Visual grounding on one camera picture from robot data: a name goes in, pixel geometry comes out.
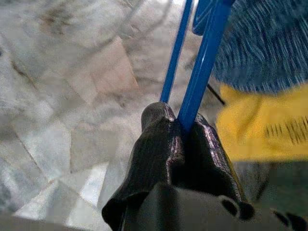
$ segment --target yellow fabric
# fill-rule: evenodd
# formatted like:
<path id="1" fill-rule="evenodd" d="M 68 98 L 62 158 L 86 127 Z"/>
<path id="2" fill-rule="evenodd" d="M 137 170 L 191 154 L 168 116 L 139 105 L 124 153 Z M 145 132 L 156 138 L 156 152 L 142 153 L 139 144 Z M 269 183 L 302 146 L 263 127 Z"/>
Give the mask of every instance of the yellow fabric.
<path id="1" fill-rule="evenodd" d="M 220 91 L 217 132 L 232 161 L 308 159 L 308 84 L 278 96 Z"/>

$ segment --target blue pole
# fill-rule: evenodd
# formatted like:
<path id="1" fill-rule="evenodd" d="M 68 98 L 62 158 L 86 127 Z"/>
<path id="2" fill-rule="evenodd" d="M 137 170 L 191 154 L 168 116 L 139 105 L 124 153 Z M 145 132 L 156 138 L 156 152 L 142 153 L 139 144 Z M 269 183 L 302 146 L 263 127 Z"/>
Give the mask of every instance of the blue pole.
<path id="1" fill-rule="evenodd" d="M 173 47 L 172 55 L 170 58 L 170 63 L 169 63 L 165 83 L 163 86 L 162 94 L 160 96 L 161 102 L 168 103 L 169 101 L 170 91 L 171 91 L 173 81 L 174 81 L 175 70 L 178 65 L 180 51 L 181 51 L 182 44 L 185 38 L 185 31 L 186 31 L 187 23 L 189 21 L 192 1 L 193 0 L 186 0 L 186 3 L 185 3 L 183 16 L 180 22 L 179 31 L 178 31 L 177 38 L 175 40 L 175 44 Z"/>
<path id="2" fill-rule="evenodd" d="M 233 2 L 218 0 L 208 16 L 206 30 L 178 116 L 184 134 L 189 133 L 196 118 Z"/>

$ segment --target blue textured fabric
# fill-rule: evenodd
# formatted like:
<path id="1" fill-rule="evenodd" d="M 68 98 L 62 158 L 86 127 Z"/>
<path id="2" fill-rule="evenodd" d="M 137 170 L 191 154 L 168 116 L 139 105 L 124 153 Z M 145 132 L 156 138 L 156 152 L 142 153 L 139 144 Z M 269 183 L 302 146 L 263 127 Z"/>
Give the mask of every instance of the blue textured fabric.
<path id="1" fill-rule="evenodd" d="M 308 0 L 237 0 L 213 74 L 246 92 L 278 93 L 308 80 Z"/>

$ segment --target hole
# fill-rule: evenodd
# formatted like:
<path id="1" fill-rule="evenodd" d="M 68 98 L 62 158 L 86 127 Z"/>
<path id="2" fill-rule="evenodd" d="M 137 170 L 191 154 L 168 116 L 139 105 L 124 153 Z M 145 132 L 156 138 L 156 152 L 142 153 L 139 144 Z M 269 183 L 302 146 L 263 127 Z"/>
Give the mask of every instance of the hole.
<path id="1" fill-rule="evenodd" d="M 239 207 L 240 207 L 240 210 L 241 210 L 241 212 L 240 212 L 240 219 L 241 220 L 249 220 L 254 216 L 255 210 L 250 204 L 240 202 Z"/>
<path id="2" fill-rule="evenodd" d="M 228 210 L 229 213 L 231 213 L 234 217 L 236 216 L 237 208 L 231 201 L 223 199 L 221 203 L 225 207 L 225 209 Z"/>
<path id="3" fill-rule="evenodd" d="M 307 230 L 307 222 L 296 215 L 287 213 L 287 217 L 289 218 L 291 224 L 292 224 L 292 229 L 295 231 L 306 231 Z"/>
<path id="4" fill-rule="evenodd" d="M 286 227 L 289 226 L 288 219 L 284 215 L 282 215 L 281 213 L 278 213 L 277 211 L 273 211 L 273 213 Z"/>

